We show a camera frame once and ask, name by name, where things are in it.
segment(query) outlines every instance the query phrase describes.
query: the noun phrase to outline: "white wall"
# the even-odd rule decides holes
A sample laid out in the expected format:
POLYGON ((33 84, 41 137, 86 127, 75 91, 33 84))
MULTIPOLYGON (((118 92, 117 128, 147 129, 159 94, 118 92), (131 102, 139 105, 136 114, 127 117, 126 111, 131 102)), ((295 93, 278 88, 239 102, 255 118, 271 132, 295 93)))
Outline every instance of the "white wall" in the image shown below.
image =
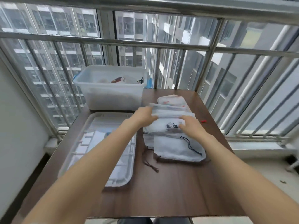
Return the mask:
POLYGON ((44 155, 49 133, 0 60, 0 218, 44 155))

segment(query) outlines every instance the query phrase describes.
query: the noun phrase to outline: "white pipe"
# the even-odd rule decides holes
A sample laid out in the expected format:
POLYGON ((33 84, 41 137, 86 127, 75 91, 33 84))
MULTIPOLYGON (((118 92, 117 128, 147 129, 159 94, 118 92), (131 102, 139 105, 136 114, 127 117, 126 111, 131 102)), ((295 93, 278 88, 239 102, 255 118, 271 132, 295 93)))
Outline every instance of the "white pipe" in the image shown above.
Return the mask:
MULTIPOLYGON (((274 41, 274 43, 273 43, 272 47, 270 48, 270 50, 276 50, 277 49, 278 45, 281 43, 282 39, 285 37, 286 33, 289 31, 290 28, 291 28, 291 26, 289 26, 289 25, 285 25, 283 27, 283 29, 281 30, 281 32, 279 33, 278 37, 274 41)), ((230 120, 230 118, 232 117, 232 115, 236 112, 237 107, 240 105, 240 103, 246 97, 246 95, 248 94, 248 92, 251 89, 252 85, 255 84, 256 78, 258 76, 260 76, 261 73, 263 73, 262 69, 267 64, 267 62, 269 61, 269 59, 270 59, 270 56, 265 56, 264 57, 264 59, 262 60, 262 62, 259 65, 259 67, 257 68, 257 70, 255 71, 255 73, 253 74, 252 78, 248 82, 247 86, 244 88, 242 94, 237 99, 237 101, 234 104, 233 108, 230 110, 229 114, 227 115, 227 117, 225 118, 225 120, 223 121, 223 123, 221 124, 220 129, 224 129, 225 128, 226 124, 228 123, 228 121, 230 120)))

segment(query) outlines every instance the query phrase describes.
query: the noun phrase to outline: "metal railing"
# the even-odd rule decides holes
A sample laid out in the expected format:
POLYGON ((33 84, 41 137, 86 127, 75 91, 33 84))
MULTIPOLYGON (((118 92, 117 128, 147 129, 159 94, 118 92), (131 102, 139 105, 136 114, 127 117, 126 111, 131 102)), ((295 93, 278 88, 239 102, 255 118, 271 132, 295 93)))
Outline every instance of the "metal railing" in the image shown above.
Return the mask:
MULTIPOLYGON (((0 38, 10 38, 10 39, 20 39, 24 40, 29 52, 34 58, 34 61, 41 72, 41 74, 44 77, 45 83, 47 84, 52 96, 55 98, 55 93, 51 89, 50 82, 47 80, 45 74, 43 73, 43 68, 41 63, 39 62, 38 58, 36 57, 36 54, 33 51, 33 48, 31 47, 30 40, 35 41, 49 41, 53 42, 53 45, 55 47, 56 53, 58 54, 59 61, 62 65, 62 69, 64 71, 64 74, 66 75, 67 81, 71 87, 71 93, 73 94, 73 97, 76 101, 76 105, 79 108, 80 111, 80 105, 79 101, 77 100, 77 96, 75 93, 75 90, 73 88, 72 79, 69 77, 67 67, 63 63, 61 52, 59 51, 58 42, 67 42, 67 43, 79 43, 81 52, 83 55, 85 66, 88 66, 87 61, 87 55, 86 50, 84 47, 84 44, 100 44, 100 45, 106 45, 108 47, 111 46, 130 46, 133 47, 133 66, 136 66, 136 47, 142 47, 142 48, 157 48, 157 55, 156 55, 156 66, 155 66, 155 72, 154 72, 154 88, 157 88, 158 84, 158 71, 159 71, 159 62, 160 62, 160 53, 161 49, 177 49, 182 50, 181 59, 178 63, 178 73, 177 78, 174 83, 174 89, 176 90, 178 88, 180 77, 182 77, 182 71, 183 71, 183 64, 185 59, 185 53, 188 50, 195 50, 195 51, 204 51, 206 52, 206 55, 204 56, 204 63, 200 72, 199 77, 194 82, 195 91, 198 92, 200 88, 203 86, 205 77, 208 72, 208 65, 211 62, 212 56, 214 53, 229 53, 233 54, 229 65, 227 66, 226 72, 229 70, 230 65, 234 61, 234 57, 236 54, 249 54, 249 55, 255 55, 254 60, 252 61, 252 64, 247 69, 245 75, 243 76, 241 83, 244 83, 245 78, 248 76, 249 72, 252 70, 252 67, 256 63, 257 59, 260 56, 271 56, 271 57, 288 57, 288 58, 299 58, 299 53, 297 52, 291 52, 291 51, 278 51, 278 50, 260 50, 260 49, 245 49, 245 48, 232 48, 232 47, 218 47, 218 41, 219 37, 222 34, 223 27, 228 19, 237 19, 237 20, 254 20, 259 22, 271 22, 271 23, 287 23, 292 25, 298 25, 299 24, 299 14, 295 12, 288 12, 288 11, 280 11, 280 12, 272 12, 272 11, 258 11, 258 10, 252 10, 252 9, 237 9, 233 8, 231 9, 230 13, 228 14, 227 8, 223 7, 217 7, 212 8, 212 6, 203 6, 199 3, 193 4, 192 3, 181 3, 181 2, 174 2, 174 1, 158 1, 158 0, 143 0, 143 1, 137 1, 137 0, 119 0, 120 2, 117 2, 118 4, 115 4, 115 0, 98 0, 99 3, 93 3, 93 0, 76 0, 76 3, 69 3, 69 0, 60 0, 60 1, 50 1, 50 4, 62 4, 66 6, 85 6, 85 7, 92 7, 92 8, 99 8, 99 9, 113 9, 113 10, 122 10, 122 11, 138 11, 138 12, 154 12, 154 13, 171 13, 171 14, 183 14, 183 15, 192 15, 192 16, 209 16, 209 17, 218 17, 217 26, 215 28, 214 34, 211 38, 210 44, 208 46, 204 45, 191 45, 191 44, 173 44, 173 43, 161 43, 161 42, 147 42, 147 41, 128 41, 128 40, 116 40, 116 39, 105 39, 105 38, 91 38, 91 37, 73 37, 73 36, 61 36, 61 35, 44 35, 44 34, 20 34, 20 33, 10 33, 10 32, 0 32, 0 38)), ((34 2, 34 3, 43 3, 43 0, 28 0, 28 2, 34 2)), ((271 114, 259 125, 259 127, 252 132, 252 134, 249 135, 250 138, 253 138, 255 136, 255 133, 267 122, 267 120, 273 116, 273 114, 281 107, 285 101, 298 89, 299 86, 297 86, 292 93, 288 94, 284 101, 282 101, 279 106, 271 112, 271 114)), ((237 137, 242 136, 242 132, 246 128, 246 126, 250 123, 250 121, 255 117, 255 115, 261 110, 261 108, 266 104, 266 102, 271 98, 272 95, 269 95, 267 100, 263 102, 263 104, 260 106, 260 108, 256 111, 256 113, 250 117, 250 119, 246 122, 246 124, 236 133, 237 137)), ((58 108, 60 109, 64 119, 66 120, 67 125, 70 127, 70 123, 67 121, 67 118, 63 112, 63 109, 61 105, 59 104, 58 100, 56 99, 56 102, 58 104, 58 108)), ((224 108, 224 111, 222 111, 221 117, 218 118, 217 123, 219 123, 219 120, 223 117, 224 113, 228 109, 229 104, 227 104, 224 108)), ((285 116, 283 116, 282 119, 280 119, 275 126, 278 126, 279 123, 281 123, 284 119, 286 119, 297 107, 299 104, 295 105, 294 108, 292 108, 291 111, 286 113, 285 116)), ((276 135, 277 140, 283 139, 284 136, 287 135, 289 131, 291 131, 294 127, 296 127, 299 124, 299 120, 294 120, 294 122, 288 126, 281 134, 276 135)), ((273 129, 271 128, 267 133, 263 135, 263 138, 269 138, 270 132, 273 129)))

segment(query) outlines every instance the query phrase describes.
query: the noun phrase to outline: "white plastic tray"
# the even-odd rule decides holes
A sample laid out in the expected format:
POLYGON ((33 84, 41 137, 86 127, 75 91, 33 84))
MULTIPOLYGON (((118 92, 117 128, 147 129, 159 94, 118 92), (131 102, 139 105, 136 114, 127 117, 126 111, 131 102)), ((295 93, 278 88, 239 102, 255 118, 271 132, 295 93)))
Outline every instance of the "white plastic tray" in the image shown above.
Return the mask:
MULTIPOLYGON (((62 176, 75 162, 88 153, 110 132, 116 130, 125 119, 128 119, 132 115, 132 113, 117 112, 97 112, 90 115, 70 150, 70 153, 67 155, 58 173, 58 177, 62 176)), ((133 174, 135 149, 136 134, 125 148, 105 185, 106 187, 123 186, 130 181, 133 174)))

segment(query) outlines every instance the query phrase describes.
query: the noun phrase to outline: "plastic storage box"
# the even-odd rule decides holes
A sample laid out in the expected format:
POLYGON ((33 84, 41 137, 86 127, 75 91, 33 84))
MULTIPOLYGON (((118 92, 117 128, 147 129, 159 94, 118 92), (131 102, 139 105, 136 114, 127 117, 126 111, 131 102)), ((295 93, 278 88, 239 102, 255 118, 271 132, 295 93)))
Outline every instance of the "plastic storage box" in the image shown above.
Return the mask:
MULTIPOLYGON (((75 162, 92 150, 110 132, 116 130, 125 119, 128 119, 132 115, 131 113, 117 112, 97 112, 90 115, 67 155, 58 173, 58 177, 61 177, 75 162)), ((132 137, 117 162, 105 185, 106 187, 123 186, 130 181, 133 174, 135 149, 136 134, 132 137)))
POLYGON ((141 106, 148 73, 139 67, 92 65, 74 77, 91 110, 137 110, 141 106), (126 82, 111 83, 124 77, 126 82))

